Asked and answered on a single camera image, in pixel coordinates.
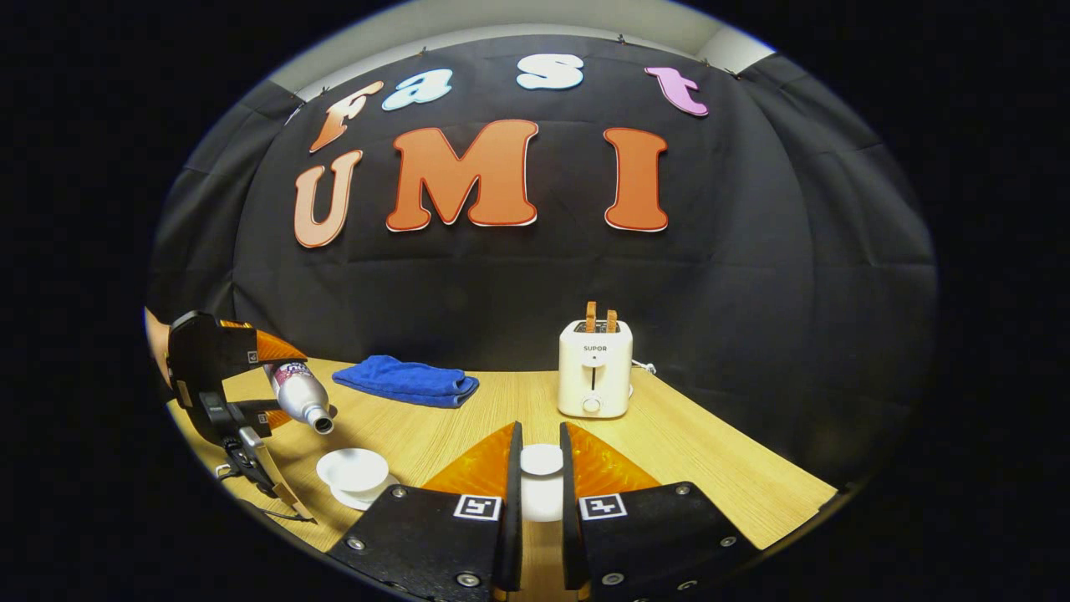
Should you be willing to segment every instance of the toaster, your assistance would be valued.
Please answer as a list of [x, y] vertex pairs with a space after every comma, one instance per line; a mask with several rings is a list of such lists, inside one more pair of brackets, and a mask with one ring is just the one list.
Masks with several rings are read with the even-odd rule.
[[557, 411], [577, 418], [616, 418], [628, 412], [631, 386], [631, 329], [614, 333], [608, 321], [576, 321], [561, 334], [557, 356]]

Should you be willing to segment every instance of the light blue letter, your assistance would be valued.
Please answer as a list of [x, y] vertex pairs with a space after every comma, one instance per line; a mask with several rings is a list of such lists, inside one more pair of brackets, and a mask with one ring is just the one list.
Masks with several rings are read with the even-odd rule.
[[383, 101], [383, 110], [395, 110], [412, 103], [429, 103], [441, 98], [453, 89], [446, 84], [453, 74], [454, 72], [448, 68], [437, 68], [406, 79], [398, 83], [397, 92]]

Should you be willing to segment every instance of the table surface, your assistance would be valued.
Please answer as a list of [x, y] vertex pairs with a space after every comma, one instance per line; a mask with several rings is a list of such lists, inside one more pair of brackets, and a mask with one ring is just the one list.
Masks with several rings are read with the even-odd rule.
[[[560, 425], [571, 422], [614, 447], [662, 484], [694, 483], [761, 550], [810, 520], [836, 494], [832, 487], [639, 368], [631, 373], [635, 392], [627, 414], [599, 420], [557, 412], [556, 372], [470, 372], [467, 374], [479, 380], [479, 388], [460, 408], [442, 410], [377, 398], [335, 384], [331, 376], [350, 366], [308, 361], [338, 410], [331, 434], [317, 435], [291, 420], [264, 439], [284, 478], [319, 524], [276, 521], [322, 552], [363, 514], [335, 500], [317, 476], [316, 463], [325, 453], [341, 448], [373, 450], [386, 459], [391, 474], [402, 484], [422, 487], [469, 448], [513, 421], [523, 426], [524, 445], [557, 445]], [[262, 370], [227, 380], [224, 390], [231, 402], [274, 397]], [[223, 450], [194, 431], [174, 400], [168, 408], [209, 470], [226, 462]], [[293, 513], [246, 479], [227, 479], [221, 487], [262, 509]], [[575, 592], [564, 590], [561, 523], [524, 522], [521, 587], [509, 596], [510, 601], [575, 601]]]

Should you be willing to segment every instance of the blue towel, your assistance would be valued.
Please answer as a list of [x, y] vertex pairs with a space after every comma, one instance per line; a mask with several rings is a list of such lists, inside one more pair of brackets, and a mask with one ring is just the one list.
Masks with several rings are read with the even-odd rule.
[[332, 379], [370, 396], [439, 408], [460, 407], [479, 387], [477, 380], [462, 371], [400, 362], [389, 356], [371, 356]]

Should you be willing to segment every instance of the silver bottle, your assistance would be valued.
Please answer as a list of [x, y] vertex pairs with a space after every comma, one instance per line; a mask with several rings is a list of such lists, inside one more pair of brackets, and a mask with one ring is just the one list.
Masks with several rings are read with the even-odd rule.
[[334, 431], [326, 389], [312, 376], [303, 362], [282, 366], [265, 365], [264, 373], [275, 391], [275, 399], [286, 414], [299, 422], [311, 426], [320, 435]]

